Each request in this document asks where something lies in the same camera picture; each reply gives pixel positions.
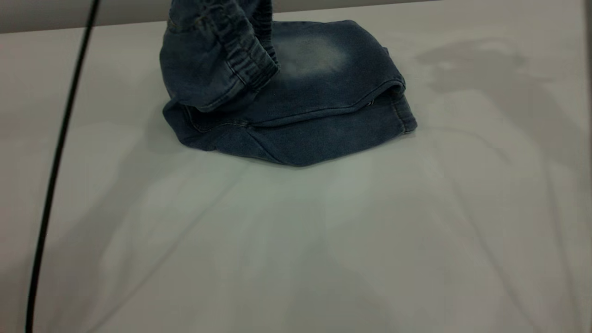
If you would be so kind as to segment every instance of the jeans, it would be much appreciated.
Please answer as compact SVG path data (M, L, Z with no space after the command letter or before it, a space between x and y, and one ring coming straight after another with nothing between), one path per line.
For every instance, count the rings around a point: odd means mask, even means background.
M181 143L304 166L417 127L403 76L367 31L271 16L270 0L173 0L160 62Z

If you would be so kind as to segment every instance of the white sheet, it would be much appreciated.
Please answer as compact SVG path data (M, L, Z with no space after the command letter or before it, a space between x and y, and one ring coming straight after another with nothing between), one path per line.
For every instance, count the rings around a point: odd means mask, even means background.
M37 332L590 332L579 0L445 0L351 19L407 79L414 135L304 169L181 146L164 23L92 38ZM22 330L81 29L0 35L0 327Z

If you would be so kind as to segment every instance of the blue denim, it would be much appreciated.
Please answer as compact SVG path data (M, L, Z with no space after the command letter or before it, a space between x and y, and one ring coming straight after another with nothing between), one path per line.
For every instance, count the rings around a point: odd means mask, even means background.
M173 0L160 62L181 143L304 166L417 127L403 76L367 31L271 13L269 0Z

